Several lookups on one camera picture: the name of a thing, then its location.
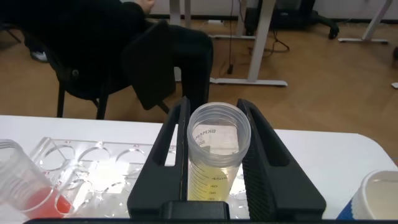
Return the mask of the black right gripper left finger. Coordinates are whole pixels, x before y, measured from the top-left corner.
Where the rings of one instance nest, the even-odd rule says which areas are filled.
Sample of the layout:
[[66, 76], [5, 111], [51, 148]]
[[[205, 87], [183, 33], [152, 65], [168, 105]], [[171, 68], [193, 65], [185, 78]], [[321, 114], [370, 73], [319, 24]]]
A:
[[[168, 113], [148, 158], [127, 200], [131, 218], [159, 218], [163, 204], [186, 201], [188, 179], [187, 127], [190, 102], [182, 98]], [[175, 165], [166, 166], [174, 131], [177, 131]]]

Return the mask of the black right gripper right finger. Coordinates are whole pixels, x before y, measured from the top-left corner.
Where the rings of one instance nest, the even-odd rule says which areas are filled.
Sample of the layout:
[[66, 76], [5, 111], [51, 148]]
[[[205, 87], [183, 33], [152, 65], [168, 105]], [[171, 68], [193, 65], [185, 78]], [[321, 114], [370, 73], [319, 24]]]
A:
[[243, 159], [252, 220], [321, 220], [326, 202], [255, 104], [239, 99], [251, 143]]

